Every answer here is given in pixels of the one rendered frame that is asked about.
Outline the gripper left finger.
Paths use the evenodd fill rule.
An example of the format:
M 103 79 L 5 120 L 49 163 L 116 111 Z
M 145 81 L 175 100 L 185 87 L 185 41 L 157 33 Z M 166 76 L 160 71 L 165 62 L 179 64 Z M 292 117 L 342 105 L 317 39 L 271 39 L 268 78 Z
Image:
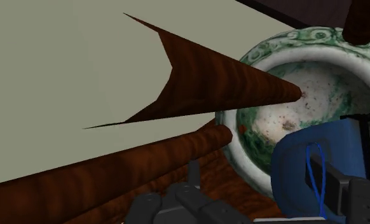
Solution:
M 186 182 L 169 186 L 166 196 L 143 193 L 132 202 L 124 224 L 251 224 L 250 219 L 221 200 L 200 191 L 200 165 L 187 165 Z

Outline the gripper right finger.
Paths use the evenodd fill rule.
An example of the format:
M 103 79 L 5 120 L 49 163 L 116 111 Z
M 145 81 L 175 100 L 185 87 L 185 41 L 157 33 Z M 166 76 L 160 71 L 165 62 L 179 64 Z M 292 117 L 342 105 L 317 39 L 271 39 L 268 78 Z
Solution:
M 307 160 L 307 185 L 314 191 L 320 214 L 324 207 L 345 224 L 370 224 L 370 180 L 341 173 L 314 154 Z

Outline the green and white ceramic bowl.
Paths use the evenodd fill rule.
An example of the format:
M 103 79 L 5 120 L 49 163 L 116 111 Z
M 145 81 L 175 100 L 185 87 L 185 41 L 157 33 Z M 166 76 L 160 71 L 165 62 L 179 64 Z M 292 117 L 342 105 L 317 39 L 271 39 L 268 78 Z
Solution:
M 301 89 L 296 102 L 216 113 L 216 122 L 233 134 L 224 148 L 228 162 L 271 197 L 271 154 L 281 138 L 342 115 L 370 113 L 370 43 L 353 46 L 340 28 L 309 27 L 268 38 L 241 61 Z

